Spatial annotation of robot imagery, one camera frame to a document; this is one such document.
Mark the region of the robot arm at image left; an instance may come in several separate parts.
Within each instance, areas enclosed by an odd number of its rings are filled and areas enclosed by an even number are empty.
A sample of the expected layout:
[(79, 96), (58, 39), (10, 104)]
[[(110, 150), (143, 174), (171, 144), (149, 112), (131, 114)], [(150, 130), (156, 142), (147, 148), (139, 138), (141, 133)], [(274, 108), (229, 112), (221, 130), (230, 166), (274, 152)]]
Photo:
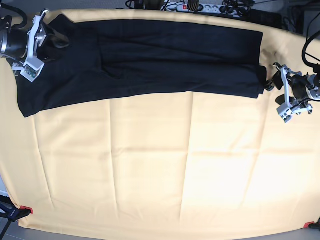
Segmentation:
[(13, 17), (7, 15), (0, 18), (0, 56), (23, 65), (31, 54), (44, 63), (57, 60), (63, 49), (70, 45), (69, 38), (44, 22), (48, 9), (44, 9), (32, 20), (32, 27), (26, 29), (27, 14), (17, 7), (4, 3), (2, 9), (15, 12), (22, 17), (22, 22), (13, 25)]

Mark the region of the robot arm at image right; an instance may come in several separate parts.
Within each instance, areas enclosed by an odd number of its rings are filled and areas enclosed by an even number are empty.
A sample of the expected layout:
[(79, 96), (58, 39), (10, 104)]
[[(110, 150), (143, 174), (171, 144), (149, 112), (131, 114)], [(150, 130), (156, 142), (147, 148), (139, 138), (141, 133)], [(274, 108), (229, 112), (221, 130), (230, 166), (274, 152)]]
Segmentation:
[(310, 102), (320, 101), (320, 64), (307, 60), (307, 56), (319, 61), (318, 58), (307, 53), (310, 43), (320, 36), (319, 32), (309, 35), (309, 24), (306, 31), (306, 42), (302, 48), (301, 57), (303, 63), (312, 68), (313, 74), (303, 75), (302, 72), (295, 72), (286, 65), (275, 62), (273, 66), (277, 72), (268, 80), (264, 86), (265, 90), (271, 91), (273, 88), (284, 89), (284, 94), (277, 97), (275, 102), (279, 105), (278, 115), (287, 123), (293, 115), (301, 115), (303, 112), (312, 114), (313, 107)]

